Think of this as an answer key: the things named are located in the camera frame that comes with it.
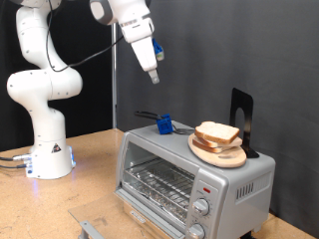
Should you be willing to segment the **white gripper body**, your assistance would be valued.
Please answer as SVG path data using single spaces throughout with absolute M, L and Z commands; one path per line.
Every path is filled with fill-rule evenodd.
M 133 42 L 132 48 L 145 72 L 152 71 L 158 66 L 151 37 Z

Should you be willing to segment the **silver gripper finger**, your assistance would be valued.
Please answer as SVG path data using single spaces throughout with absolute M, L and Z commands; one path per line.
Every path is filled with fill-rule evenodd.
M 158 84 L 160 82 L 160 77 L 158 75 L 158 71 L 157 70 L 151 70 L 149 71 L 149 75 L 151 77 L 151 80 L 154 84 Z

